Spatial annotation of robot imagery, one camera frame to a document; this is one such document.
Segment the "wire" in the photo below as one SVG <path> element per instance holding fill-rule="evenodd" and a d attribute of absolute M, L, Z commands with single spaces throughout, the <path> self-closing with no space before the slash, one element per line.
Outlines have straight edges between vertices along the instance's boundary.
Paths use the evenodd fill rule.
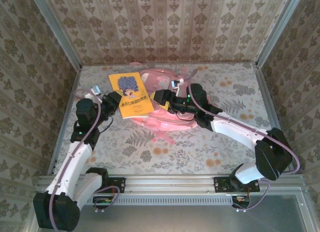
<path fill-rule="evenodd" d="M 193 70 L 193 72 L 191 73 L 190 77 L 188 78 L 188 80 L 191 80 L 192 77 L 197 73 L 197 69 Z M 196 105 L 196 107 L 198 107 L 201 111 L 203 111 L 204 113 L 208 114 L 208 115 L 211 115 L 211 116 L 214 116 L 214 117 L 217 117 L 217 118 L 220 118 L 220 119 L 223 119 L 225 121 L 228 121 L 228 122 L 232 122 L 238 126 L 241 126 L 251 132 L 254 132 L 255 134 L 258 134 L 258 135 L 261 135 L 263 137 L 266 137 L 267 139 L 269 139 L 270 141 L 276 143 L 277 145 L 281 146 L 282 148 L 284 148 L 285 150 L 287 150 L 291 155 L 292 157 L 294 158 L 295 162 L 296 162 L 296 168 L 293 170 L 293 171 L 289 171 L 289 172 L 283 172 L 283 174 L 293 174 L 293 173 L 296 173 L 299 169 L 300 169 L 300 161 L 299 161 L 299 158 L 297 157 L 297 155 L 288 147 L 286 146 L 285 144 L 281 143 L 280 141 L 272 138 L 271 136 L 269 135 L 266 135 L 258 130 L 255 130 L 254 128 L 251 128 L 241 122 L 238 122 L 236 120 L 233 120 L 233 119 L 230 119 L 230 118 L 227 118 L 227 117 L 224 117 L 224 116 L 221 116 L 221 115 L 216 115 L 214 113 L 211 113 L 205 109 L 203 109 L 195 100 L 194 96 L 193 96 L 193 93 L 191 91 L 191 83 L 189 83 L 188 85 L 188 89 L 189 89 L 189 94 L 190 94 L 190 97 L 192 99 L 192 101 L 194 102 L 194 104 Z"/>
<path fill-rule="evenodd" d="M 182 120 L 182 121 L 193 121 L 193 120 L 194 120 L 194 119 L 192 119 L 192 120 L 185 120 L 185 119 L 182 119 L 182 118 L 180 118 L 180 117 L 178 116 L 178 114 L 177 114 L 177 113 L 176 113 L 175 115 L 178 117 L 178 119 L 179 119 L 179 120 Z"/>
<path fill-rule="evenodd" d="M 247 194 L 246 198 L 249 197 L 249 201 L 250 201 L 250 189 L 249 189 L 249 186 L 247 188 L 248 188 L 248 194 Z"/>
<path fill-rule="evenodd" d="M 118 199 L 118 197 L 119 197 L 119 195 L 120 195 L 120 189 L 119 189 L 118 186 L 107 186 L 107 187 L 105 187 L 105 188 L 103 188 L 103 189 L 100 189 L 100 190 L 95 191 L 95 194 L 97 194 L 97 193 L 100 193 L 100 192 L 102 192 L 102 191 L 105 191 L 105 190 L 108 190 L 108 189 L 111 189 L 111 188 L 114 188 L 114 189 L 117 190 L 117 195 L 116 195 L 115 199 L 110 203 L 110 205 L 108 205 L 108 207 L 107 207 L 105 210 L 103 210 L 103 211 L 108 210 L 108 209 L 117 201 L 117 199 Z M 99 209 L 97 208 L 97 202 L 98 202 L 99 200 L 102 200 L 102 199 L 103 199 L 103 198 L 98 198 L 98 200 L 96 200 L 96 201 L 94 202 L 93 207 L 95 208 L 96 211 L 99 210 Z"/>
<path fill-rule="evenodd" d="M 50 196 L 50 200 L 49 200 L 49 218 L 50 218 L 50 222 L 51 222 L 51 225 L 53 227 L 53 229 L 56 231 L 56 232 L 59 232 L 58 228 L 57 228 L 57 225 L 55 223 L 55 220 L 54 220 L 54 213 L 53 213 L 53 203 L 54 203 L 54 197 L 56 195 L 56 192 L 58 190 L 58 188 L 60 187 L 60 183 L 61 183 L 61 180 L 67 170 L 67 167 L 68 165 L 70 164 L 72 158 L 74 157 L 74 155 L 76 154 L 77 150 L 80 148 L 80 146 L 83 144 L 83 142 L 87 139 L 87 137 L 89 136 L 89 134 L 92 132 L 92 130 L 95 128 L 95 126 L 97 125 L 98 121 L 99 121 L 99 118 L 100 118 L 100 114 L 101 114 L 101 105 L 99 103 L 99 98 L 91 91 L 91 90 L 85 90 L 85 89 L 78 89 L 78 90 L 75 90 L 73 92 L 74 96 L 76 98 L 79 98 L 76 93 L 78 91 L 83 91 L 83 92 L 87 92 L 87 93 L 90 93 L 97 101 L 97 105 L 98 105 L 98 113 L 97 113 L 97 116 L 96 116 L 96 119 L 93 123 L 93 125 L 91 126 L 91 128 L 88 130 L 88 132 L 86 133 L 86 135 L 82 138 L 82 140 L 77 144 L 77 146 L 75 147 L 75 149 L 73 150 L 73 152 L 71 153 L 69 159 L 67 160 L 65 166 L 63 167 L 61 173 L 60 173 L 60 176 L 58 177 L 58 180 L 54 186 L 54 189 L 53 189 L 53 192 Z"/>
<path fill-rule="evenodd" d="M 100 134 L 102 134 L 102 133 L 105 132 L 107 129 L 109 129 L 109 127 L 111 126 L 112 122 L 114 121 L 114 118 L 113 118 L 112 116 L 110 116 L 110 117 L 111 117 L 111 122 L 110 122 L 110 124 L 109 124 L 106 128 L 104 128 L 104 129 L 100 132 Z"/>
<path fill-rule="evenodd" d="M 261 203 L 261 201 L 265 198 L 265 196 L 266 196 L 266 194 L 267 194 L 267 192 L 268 192 L 268 190 L 270 189 L 270 182 L 269 181 L 267 181 L 267 180 L 263 180 L 263 179 L 261 179 L 260 181 L 262 181 L 262 182 L 264 182 L 264 183 L 266 183 L 267 184 L 267 188 L 266 188 L 266 190 L 265 190 L 265 192 L 264 192 L 264 194 L 261 196 L 261 198 L 260 198 L 260 200 L 255 204 L 255 205 L 253 205 L 253 206 L 251 206 L 251 207 L 247 207 L 247 208 L 243 208 L 242 206 L 240 206 L 239 204 L 237 204 L 237 203 L 234 203 L 234 205 L 236 205 L 236 206 L 238 206 L 238 207 L 240 207 L 240 211 L 249 211 L 249 210 L 251 210 L 251 209 L 253 209 L 253 208 L 255 208 L 257 205 L 259 205 L 260 203 Z"/>

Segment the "wall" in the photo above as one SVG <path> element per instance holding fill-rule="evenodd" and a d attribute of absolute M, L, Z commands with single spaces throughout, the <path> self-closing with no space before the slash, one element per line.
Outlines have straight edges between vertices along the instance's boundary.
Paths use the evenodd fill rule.
<path fill-rule="evenodd" d="M 75 77 L 33 0 L 0 0 L 0 231 L 23 229 Z"/>
<path fill-rule="evenodd" d="M 47 0 L 82 64 L 254 61 L 286 0 Z"/>
<path fill-rule="evenodd" d="M 320 0 L 301 0 L 262 67 L 320 218 Z"/>

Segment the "table surface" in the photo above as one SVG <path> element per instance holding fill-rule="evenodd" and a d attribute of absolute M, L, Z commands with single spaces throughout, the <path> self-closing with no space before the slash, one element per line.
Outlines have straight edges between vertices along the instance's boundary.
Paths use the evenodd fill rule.
<path fill-rule="evenodd" d="M 215 64 L 152 64 L 148 67 L 169 68 L 181 72 L 185 66 L 188 74 L 195 68 L 198 73 L 193 82 L 200 83 L 211 102 L 230 116 L 259 128 L 270 129 L 265 105 L 252 63 Z M 98 85 L 103 94 L 112 91 L 108 75 L 141 71 L 144 66 L 85 66 L 81 70 L 78 88 Z M 56 174 L 70 145 L 76 121 L 74 101 L 64 132 L 57 159 Z M 98 143 L 87 160 L 83 173 L 89 167 L 107 168 L 109 174 L 175 175 L 175 174 L 229 174 L 241 163 L 255 159 L 254 152 L 239 142 L 215 132 L 196 127 L 189 130 L 167 132 L 175 140 L 173 145 L 164 140 L 155 143 L 153 132 L 122 119 L 115 114 L 112 126 L 100 135 Z M 109 122 L 104 122 L 100 130 Z"/>

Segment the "book cover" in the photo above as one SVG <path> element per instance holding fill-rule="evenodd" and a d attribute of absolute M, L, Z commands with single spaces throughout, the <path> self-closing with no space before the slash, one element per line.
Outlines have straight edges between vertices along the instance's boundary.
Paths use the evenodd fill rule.
<path fill-rule="evenodd" d="M 119 109 L 122 117 L 146 117 L 154 111 L 147 90 L 138 72 L 109 75 L 114 91 L 121 95 Z"/>

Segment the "pink bag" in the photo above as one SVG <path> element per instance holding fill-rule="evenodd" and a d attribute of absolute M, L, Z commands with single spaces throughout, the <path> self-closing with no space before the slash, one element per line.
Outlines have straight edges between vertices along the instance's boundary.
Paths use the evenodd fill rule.
<path fill-rule="evenodd" d="M 143 80 L 144 86 L 150 96 L 153 92 L 162 89 L 169 89 L 175 91 L 172 87 L 171 81 L 187 78 L 187 69 L 182 68 L 180 75 L 176 74 L 170 69 L 151 68 L 144 69 L 140 72 L 140 76 Z M 180 90 L 177 96 L 186 97 L 188 81 L 184 81 L 184 84 L 180 86 Z M 171 114 L 160 107 L 155 101 L 151 100 L 154 111 L 149 113 L 146 118 L 130 118 L 134 123 L 142 126 L 148 130 L 154 131 L 156 136 L 152 141 L 158 139 L 165 139 L 169 143 L 173 144 L 175 141 L 165 135 L 165 131 L 177 131 L 194 128 L 197 126 L 194 115 L 190 113 L 185 114 Z"/>

